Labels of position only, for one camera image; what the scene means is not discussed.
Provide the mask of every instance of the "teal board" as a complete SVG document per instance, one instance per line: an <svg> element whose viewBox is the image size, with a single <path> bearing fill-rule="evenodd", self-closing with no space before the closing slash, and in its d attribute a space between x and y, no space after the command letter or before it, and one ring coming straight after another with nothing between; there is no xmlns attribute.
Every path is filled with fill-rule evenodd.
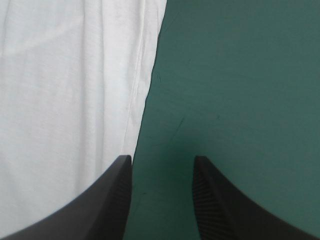
<svg viewBox="0 0 320 240"><path fill-rule="evenodd" d="M320 1L168 0L126 240L199 240L195 155L320 237Z"/></svg>

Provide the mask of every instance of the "textured black plastic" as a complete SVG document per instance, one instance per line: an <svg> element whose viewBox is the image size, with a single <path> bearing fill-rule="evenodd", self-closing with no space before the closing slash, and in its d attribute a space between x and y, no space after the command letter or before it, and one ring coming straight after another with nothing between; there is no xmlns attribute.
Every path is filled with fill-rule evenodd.
<svg viewBox="0 0 320 240"><path fill-rule="evenodd" d="M85 192L3 240L121 240L132 192L130 156L119 156Z"/></svg>
<svg viewBox="0 0 320 240"><path fill-rule="evenodd" d="M192 195L202 240L319 239L286 223L253 202L205 156L195 158Z"/></svg>

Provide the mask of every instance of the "scratch mark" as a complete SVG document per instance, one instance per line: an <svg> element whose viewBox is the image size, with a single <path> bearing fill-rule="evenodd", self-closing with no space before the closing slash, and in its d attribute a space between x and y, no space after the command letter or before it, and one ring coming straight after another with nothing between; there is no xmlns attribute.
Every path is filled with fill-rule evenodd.
<svg viewBox="0 0 320 240"><path fill-rule="evenodd" d="M171 25L177 20L177 17L179 16L180 11L174 16L174 18L172 19L172 21L167 25L167 27L163 30L163 33L165 33L166 31L168 31L168 29L171 27Z"/></svg>
<svg viewBox="0 0 320 240"><path fill-rule="evenodd" d="M172 135L172 137L171 137L171 139L170 139L170 142L171 142L171 141L175 138L175 136L177 135L177 133L178 133L179 129L181 128L182 124L184 123L185 119L186 119L186 116L184 116L184 117L181 119L178 127L175 129L175 131L174 131L174 133L173 133L173 135Z"/></svg>
<svg viewBox="0 0 320 240"><path fill-rule="evenodd" d="M158 79L159 79L159 82L161 83L160 72L158 72Z"/></svg>

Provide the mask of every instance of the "green wall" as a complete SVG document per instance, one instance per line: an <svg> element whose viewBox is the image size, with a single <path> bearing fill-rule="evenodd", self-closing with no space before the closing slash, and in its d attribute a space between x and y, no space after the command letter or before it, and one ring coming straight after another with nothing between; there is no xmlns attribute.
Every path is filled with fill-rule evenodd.
<svg viewBox="0 0 320 240"><path fill-rule="evenodd" d="M125 239L200 239L195 155L320 237L319 104L320 1L168 0Z"/></svg>

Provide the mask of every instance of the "white fabric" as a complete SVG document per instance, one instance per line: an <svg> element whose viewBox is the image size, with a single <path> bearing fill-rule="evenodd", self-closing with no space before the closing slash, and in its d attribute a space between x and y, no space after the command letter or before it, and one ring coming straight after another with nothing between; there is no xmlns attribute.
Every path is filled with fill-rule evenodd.
<svg viewBox="0 0 320 240"><path fill-rule="evenodd" d="M133 156L165 5L0 1L0 237Z"/></svg>

